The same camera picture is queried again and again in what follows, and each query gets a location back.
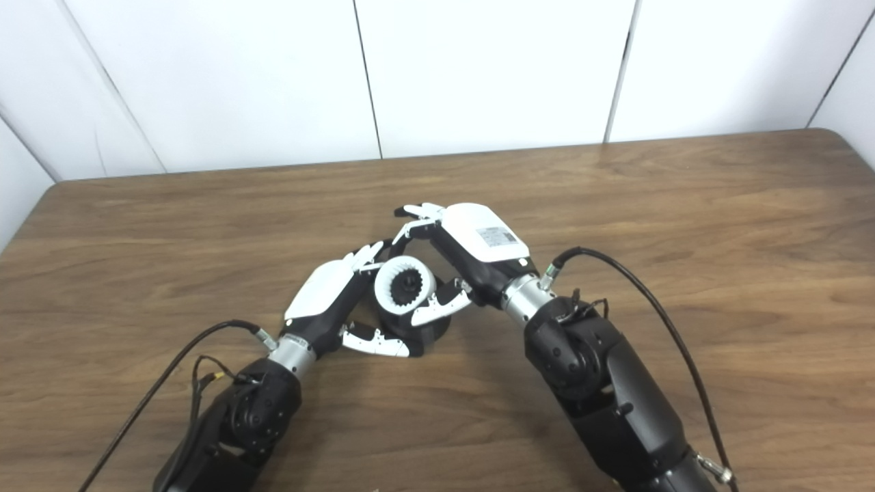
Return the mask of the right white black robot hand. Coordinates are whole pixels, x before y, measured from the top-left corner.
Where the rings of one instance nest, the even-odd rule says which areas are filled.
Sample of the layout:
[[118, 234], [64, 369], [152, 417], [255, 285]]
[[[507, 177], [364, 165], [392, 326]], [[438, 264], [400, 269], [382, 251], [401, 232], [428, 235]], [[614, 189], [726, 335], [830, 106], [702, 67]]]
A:
[[409, 315], [412, 326], [449, 317], [466, 306], [493, 306], [525, 328], [555, 296], [541, 287], [529, 248], [495, 212], [481, 204], [438, 206], [424, 202], [394, 210], [412, 218], [398, 231], [391, 252], [413, 239], [428, 240], [457, 272]]

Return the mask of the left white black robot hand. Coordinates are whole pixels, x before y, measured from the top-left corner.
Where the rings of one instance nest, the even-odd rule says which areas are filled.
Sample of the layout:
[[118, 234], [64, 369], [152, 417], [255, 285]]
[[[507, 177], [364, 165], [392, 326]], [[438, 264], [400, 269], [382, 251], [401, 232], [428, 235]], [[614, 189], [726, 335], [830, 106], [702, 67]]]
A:
[[344, 258], [320, 265], [310, 274], [284, 313], [284, 327], [269, 361], [302, 380], [327, 354], [339, 348], [362, 354], [412, 357], [416, 350], [387, 332], [350, 320], [366, 294], [372, 292], [382, 262], [384, 242], [366, 244]]

